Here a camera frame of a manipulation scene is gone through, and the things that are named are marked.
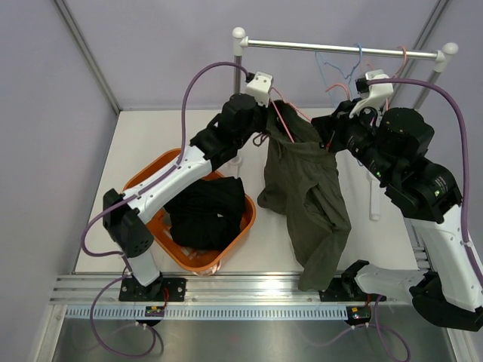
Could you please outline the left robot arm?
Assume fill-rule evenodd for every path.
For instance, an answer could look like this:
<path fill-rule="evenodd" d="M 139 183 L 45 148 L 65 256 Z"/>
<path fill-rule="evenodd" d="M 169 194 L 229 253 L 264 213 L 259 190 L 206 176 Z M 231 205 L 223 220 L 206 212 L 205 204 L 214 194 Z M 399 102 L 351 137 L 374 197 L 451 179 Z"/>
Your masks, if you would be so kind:
<path fill-rule="evenodd" d="M 185 188 L 232 160 L 252 134 L 264 131 L 269 101 L 268 96 L 232 95 L 177 158 L 124 192 L 111 189 L 103 196 L 103 227 L 120 246 L 145 300 L 161 295 L 163 280 L 150 251 L 154 236 L 147 223 Z"/>

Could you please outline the black shorts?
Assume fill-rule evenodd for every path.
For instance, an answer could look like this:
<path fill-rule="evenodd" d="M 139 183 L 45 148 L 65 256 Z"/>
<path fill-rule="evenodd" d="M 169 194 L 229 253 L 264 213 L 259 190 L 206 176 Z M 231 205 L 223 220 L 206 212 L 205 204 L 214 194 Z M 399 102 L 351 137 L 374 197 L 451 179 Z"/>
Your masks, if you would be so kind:
<path fill-rule="evenodd" d="M 166 205 L 174 242 L 200 250 L 224 250 L 239 235 L 245 190 L 235 177 L 200 179 Z"/>

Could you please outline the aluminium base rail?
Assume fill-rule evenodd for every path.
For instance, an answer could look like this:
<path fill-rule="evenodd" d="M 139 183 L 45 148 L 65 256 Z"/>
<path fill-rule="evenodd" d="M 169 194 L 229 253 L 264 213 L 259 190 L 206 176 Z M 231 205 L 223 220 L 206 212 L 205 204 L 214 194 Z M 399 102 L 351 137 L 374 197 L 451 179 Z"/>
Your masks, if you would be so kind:
<path fill-rule="evenodd" d="M 54 282 L 49 303 L 51 305 L 90 305 L 104 288 L 100 304 L 118 304 L 124 291 L 120 275 L 81 273 L 58 276 Z M 319 302 L 331 304 L 363 305 L 376 296 L 359 293 L 350 296 L 336 281 L 322 292 L 303 292 L 297 289 L 298 274 L 294 273 L 227 273 L 207 277 L 188 274 L 165 274 L 169 283 L 179 279 L 169 291 L 170 304 L 184 305 L 309 305 Z"/>

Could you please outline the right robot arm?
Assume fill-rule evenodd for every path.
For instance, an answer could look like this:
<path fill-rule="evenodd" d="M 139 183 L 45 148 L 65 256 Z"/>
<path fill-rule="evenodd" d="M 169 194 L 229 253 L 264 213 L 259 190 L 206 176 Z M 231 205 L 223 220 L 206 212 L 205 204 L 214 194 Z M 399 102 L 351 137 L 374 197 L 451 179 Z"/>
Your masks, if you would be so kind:
<path fill-rule="evenodd" d="M 437 327 L 479 331 L 482 289 L 459 224 L 463 197 L 452 173 L 426 157 L 433 128 L 414 109 L 378 115 L 354 108 L 345 101 L 332 114 L 312 119 L 312 126 L 329 152 L 350 152 L 378 181 L 422 241 L 430 268 L 392 270 L 359 260 L 343 273 L 343 293 L 350 299 L 396 299 Z"/>

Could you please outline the olive green shorts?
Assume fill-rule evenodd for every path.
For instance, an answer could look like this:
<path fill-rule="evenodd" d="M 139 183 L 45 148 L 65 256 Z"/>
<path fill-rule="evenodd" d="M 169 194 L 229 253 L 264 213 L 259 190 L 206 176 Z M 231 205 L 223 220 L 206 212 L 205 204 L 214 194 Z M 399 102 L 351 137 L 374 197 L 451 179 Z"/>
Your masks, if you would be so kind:
<path fill-rule="evenodd" d="M 269 143 L 260 207 L 285 216 L 294 255 L 303 267 L 300 290 L 325 290 L 352 230 L 337 161 L 315 128 L 276 100 L 267 121 Z"/>

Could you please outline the blue wire hanger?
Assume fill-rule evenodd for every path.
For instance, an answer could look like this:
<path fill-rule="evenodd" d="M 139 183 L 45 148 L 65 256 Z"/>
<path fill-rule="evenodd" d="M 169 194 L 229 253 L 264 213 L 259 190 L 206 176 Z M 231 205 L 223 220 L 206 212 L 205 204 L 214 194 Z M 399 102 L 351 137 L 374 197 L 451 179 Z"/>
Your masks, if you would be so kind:
<path fill-rule="evenodd" d="M 355 46 L 358 48 L 358 58 L 357 58 L 357 62 L 355 63 L 355 65 L 348 72 L 345 72 L 337 64 L 334 64 L 334 63 L 331 63 L 331 62 L 327 61 L 324 58 L 324 56 L 322 55 L 321 52 L 315 52 L 314 53 L 314 58 L 315 58 L 315 63 L 317 65 L 318 73 L 319 73 L 319 75 L 321 77 L 322 84 L 325 86 L 325 93 L 328 94 L 329 100 L 331 101 L 331 105 L 333 107 L 336 106 L 335 97 L 331 93 L 331 90 L 334 87 L 341 87 L 341 88 L 343 88 L 344 89 L 344 92 L 346 93 L 346 95 L 348 96 L 349 99 L 352 96 L 352 88 L 351 88 L 351 85 L 350 84 L 351 84 L 351 81 L 354 78 L 355 71 L 360 68 L 360 65 L 362 63 L 363 54 L 364 54 L 364 52 L 362 50 L 362 46 L 361 46 L 360 43 L 355 43 Z M 332 69 L 336 69 L 338 71 L 338 73 L 340 74 L 340 76 L 343 79 L 341 85 L 337 86 L 335 83 L 329 84 L 328 79 L 327 79 L 327 76 L 326 76 L 325 71 L 324 71 L 324 67 L 325 66 L 326 67 L 330 67 Z"/>

